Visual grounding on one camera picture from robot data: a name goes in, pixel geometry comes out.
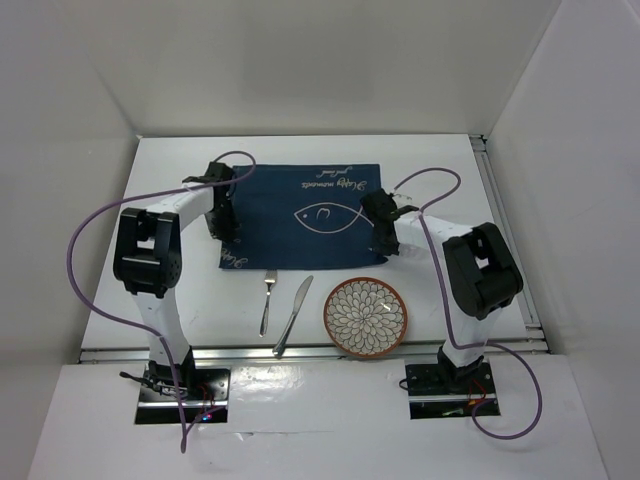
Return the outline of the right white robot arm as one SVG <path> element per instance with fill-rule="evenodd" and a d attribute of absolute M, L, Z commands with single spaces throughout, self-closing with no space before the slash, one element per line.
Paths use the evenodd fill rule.
<path fill-rule="evenodd" d="M 523 289 L 523 278 L 500 229 L 452 223 L 415 206 L 397 205 L 382 189 L 360 200 L 373 224 L 372 250 L 383 256 L 428 253 L 441 290 L 446 340 L 437 353 L 436 379 L 460 391 L 479 369 L 501 311 Z"/>

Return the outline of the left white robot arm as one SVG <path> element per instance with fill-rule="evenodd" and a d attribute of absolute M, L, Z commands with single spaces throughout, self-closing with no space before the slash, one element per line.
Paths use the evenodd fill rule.
<path fill-rule="evenodd" d="M 239 223 L 233 210 L 230 184 L 233 169 L 213 161 L 205 174 L 185 180 L 184 192 L 149 205 L 126 208 L 119 217 L 114 275 L 132 294 L 149 334 L 149 381 L 161 383 L 176 399 L 196 390 L 192 347 L 180 322 L 175 287 L 183 259 L 181 233 L 203 219 L 215 240 L 231 242 Z"/>

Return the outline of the blue fish placemat cloth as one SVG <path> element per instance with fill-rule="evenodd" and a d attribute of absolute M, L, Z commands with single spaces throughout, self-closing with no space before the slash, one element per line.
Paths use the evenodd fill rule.
<path fill-rule="evenodd" d="M 384 264 L 360 200 L 381 188 L 377 164 L 259 165 L 233 188 L 239 227 L 223 270 L 344 270 Z"/>

